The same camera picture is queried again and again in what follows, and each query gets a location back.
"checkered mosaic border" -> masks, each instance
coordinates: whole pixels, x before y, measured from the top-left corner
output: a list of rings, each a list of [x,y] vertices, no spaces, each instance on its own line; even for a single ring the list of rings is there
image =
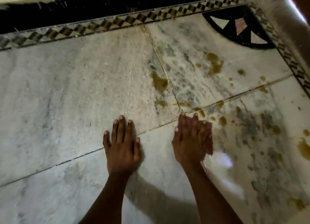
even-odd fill
[[[279,36],[279,32],[274,28],[274,26],[269,22],[263,10],[255,3],[249,4],[250,9],[254,13],[255,17],[266,31],[266,34],[272,40],[274,45],[277,47],[279,53],[282,55],[283,59],[292,70],[294,76],[299,81],[305,92],[310,97],[310,80],[305,74],[303,67],[294,58],[292,52],[285,46],[284,42]]]
[[[178,6],[133,12],[89,21],[0,35],[0,51],[112,31],[164,19],[244,4],[243,0],[204,0]]]

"marble tile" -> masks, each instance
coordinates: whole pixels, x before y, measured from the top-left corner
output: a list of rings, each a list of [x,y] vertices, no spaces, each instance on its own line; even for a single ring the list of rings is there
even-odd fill
[[[142,133],[179,108],[140,27],[0,53],[0,185],[102,148],[120,114]]]
[[[276,49],[254,50],[233,43],[201,14],[146,28],[185,112],[292,73]]]
[[[244,223],[286,223],[310,204],[309,108],[289,77],[199,111],[213,122],[206,171]]]
[[[122,223],[199,223],[190,183],[174,158],[176,125],[140,136],[143,161],[127,184]],[[105,152],[99,150],[3,186],[0,223],[78,223],[107,177]]]

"left hand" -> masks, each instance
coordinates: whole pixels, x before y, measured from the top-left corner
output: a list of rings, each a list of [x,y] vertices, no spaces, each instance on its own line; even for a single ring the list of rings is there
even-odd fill
[[[107,156],[108,173],[128,175],[136,170],[140,160],[139,147],[140,138],[134,142],[134,152],[132,152],[132,120],[128,121],[125,128],[125,117],[120,116],[115,120],[112,129],[112,143],[109,140],[109,132],[106,131],[103,136],[103,146]]]

